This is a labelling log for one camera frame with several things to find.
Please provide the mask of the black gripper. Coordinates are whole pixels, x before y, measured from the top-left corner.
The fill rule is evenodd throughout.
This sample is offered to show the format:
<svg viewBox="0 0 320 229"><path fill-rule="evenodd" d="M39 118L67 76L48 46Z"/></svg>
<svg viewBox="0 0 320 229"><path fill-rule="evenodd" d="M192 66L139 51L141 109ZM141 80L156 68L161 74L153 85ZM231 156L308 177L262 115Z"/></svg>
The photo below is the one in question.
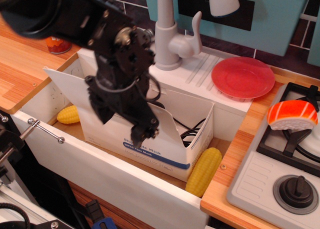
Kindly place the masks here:
<svg viewBox="0 0 320 229"><path fill-rule="evenodd" d="M133 124L131 140L135 148L140 148L146 139L154 139L158 134L159 120L148 103L159 99L147 98L150 80L150 65L131 65L122 70L115 59L96 56L97 73L85 77L90 104L99 118L106 124L114 114L122 116Z"/></svg>

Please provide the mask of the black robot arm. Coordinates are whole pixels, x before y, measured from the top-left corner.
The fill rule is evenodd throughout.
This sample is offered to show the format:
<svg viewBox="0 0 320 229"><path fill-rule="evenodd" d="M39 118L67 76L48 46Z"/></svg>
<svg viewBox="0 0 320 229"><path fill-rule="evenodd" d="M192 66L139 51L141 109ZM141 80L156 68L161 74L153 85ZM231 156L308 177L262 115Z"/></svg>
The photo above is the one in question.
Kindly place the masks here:
<svg viewBox="0 0 320 229"><path fill-rule="evenodd" d="M90 104L103 122L114 114L132 123L139 148L158 134L147 98L154 64L151 38L108 0L0 0L3 19L18 35L56 37L94 52L97 73L85 82Z"/></svg>

